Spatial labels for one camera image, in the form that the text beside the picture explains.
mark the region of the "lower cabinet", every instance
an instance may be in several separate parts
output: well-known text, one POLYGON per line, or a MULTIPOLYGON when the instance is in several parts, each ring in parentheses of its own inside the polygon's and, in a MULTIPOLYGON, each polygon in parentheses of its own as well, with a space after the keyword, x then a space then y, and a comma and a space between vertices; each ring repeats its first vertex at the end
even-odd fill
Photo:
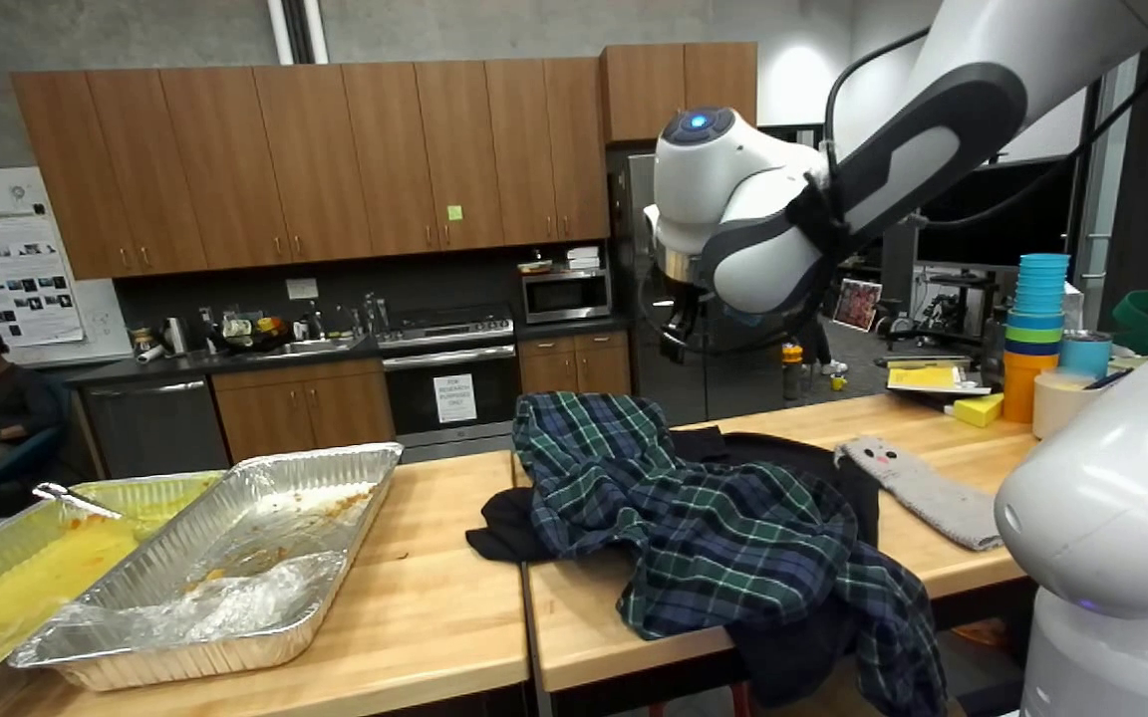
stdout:
POLYGON ((213 388, 233 463, 394 435, 375 360, 216 374, 213 388))
POLYGON ((632 393, 628 330, 525 337, 524 390, 632 393))

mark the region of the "yellow cup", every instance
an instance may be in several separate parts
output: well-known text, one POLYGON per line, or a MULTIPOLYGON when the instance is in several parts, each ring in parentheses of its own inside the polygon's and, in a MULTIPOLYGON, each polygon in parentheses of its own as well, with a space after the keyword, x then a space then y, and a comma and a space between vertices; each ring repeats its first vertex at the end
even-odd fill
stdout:
POLYGON ((1004 349, 1004 406, 1010 421, 1033 421, 1036 380, 1058 369, 1058 353, 1018 353, 1004 349))

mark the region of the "kitchen backsplash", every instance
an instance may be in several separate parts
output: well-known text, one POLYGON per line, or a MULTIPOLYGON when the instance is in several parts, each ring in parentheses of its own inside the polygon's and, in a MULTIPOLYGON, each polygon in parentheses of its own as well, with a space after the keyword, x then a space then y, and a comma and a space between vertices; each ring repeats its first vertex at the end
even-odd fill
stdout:
POLYGON ((268 268, 225 275, 163 275, 120 279, 120 305, 129 328, 160 328, 167 313, 197 322, 201 305, 216 313, 228 305, 295 313, 289 279, 317 279, 318 305, 362 305, 375 292, 388 297, 392 317, 406 313, 515 313, 517 281, 515 261, 533 252, 463 252, 463 255, 410 255, 371 261, 317 261, 317 268, 268 268))

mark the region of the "microwave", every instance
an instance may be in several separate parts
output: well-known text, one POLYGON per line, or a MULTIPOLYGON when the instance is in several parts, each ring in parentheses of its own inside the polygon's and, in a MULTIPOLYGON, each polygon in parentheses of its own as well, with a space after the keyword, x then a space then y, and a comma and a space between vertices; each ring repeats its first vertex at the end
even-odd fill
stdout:
POLYGON ((541 268, 517 272, 525 322, 578 322, 616 309, 616 279, 605 268, 541 268))

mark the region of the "cable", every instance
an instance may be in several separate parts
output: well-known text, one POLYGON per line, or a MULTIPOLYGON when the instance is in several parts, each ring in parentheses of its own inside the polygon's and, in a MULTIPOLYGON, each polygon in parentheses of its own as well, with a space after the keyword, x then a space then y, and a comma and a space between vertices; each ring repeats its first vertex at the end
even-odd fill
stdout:
POLYGON ((839 137, 839 133, 834 133, 834 123, 839 123, 839 98, 840 98, 840 87, 850 83, 850 74, 856 74, 867 64, 875 64, 875 61, 881 61, 881 56, 905 46, 905 45, 917 45, 917 40, 925 40, 925 37, 931 37, 931 22, 917 29, 917 32, 911 32, 911 37, 900 37, 900 40, 893 40, 893 45, 885 45, 885 46, 867 52, 863 61, 852 61, 852 64, 828 83, 828 90, 824 90, 824 115, 823 115, 824 166, 828 166, 828 170, 839 166, 839 149, 834 149, 834 137, 839 137))
POLYGON ((956 218, 931 218, 925 228, 931 231, 961 231, 961 228, 972 228, 972 224, 984 224, 1018 204, 1025 204, 1036 187, 1051 184, 1059 170, 1071 170, 1078 159, 1089 154, 1089 149, 1125 115, 1134 111, 1134 105, 1139 105, 1148 97, 1148 73, 1138 78, 1134 97, 1114 106, 1085 138, 1082 149, 1071 149, 1058 166, 1049 166, 1044 175, 1036 175, 1033 184, 1025 184, 1021 191, 1013 191, 1010 198, 984 208, 984 212, 972 212, 972 216, 956 216, 956 218))

